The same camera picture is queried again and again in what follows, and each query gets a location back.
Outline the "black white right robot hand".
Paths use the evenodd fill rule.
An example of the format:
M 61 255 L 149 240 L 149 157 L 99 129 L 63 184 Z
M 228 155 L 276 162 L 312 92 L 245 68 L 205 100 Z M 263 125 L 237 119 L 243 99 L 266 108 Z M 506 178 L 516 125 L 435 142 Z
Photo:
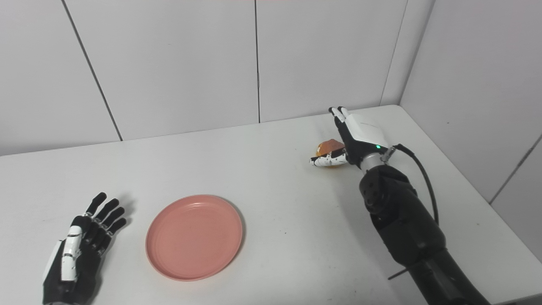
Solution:
M 342 147 L 332 148 L 325 154 L 310 158 L 317 167 L 350 164 L 363 173 L 384 164 L 383 155 L 389 144 L 382 129 L 367 116 L 350 113 L 345 107 L 329 108 L 342 140 Z

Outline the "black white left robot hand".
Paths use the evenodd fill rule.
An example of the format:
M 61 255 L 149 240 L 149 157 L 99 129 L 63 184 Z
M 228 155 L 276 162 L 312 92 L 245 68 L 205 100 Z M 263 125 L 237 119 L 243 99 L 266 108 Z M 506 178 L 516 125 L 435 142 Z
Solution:
M 127 220 L 118 199 L 100 192 L 58 241 L 43 276 L 43 305 L 88 305 L 95 296 L 102 259 Z

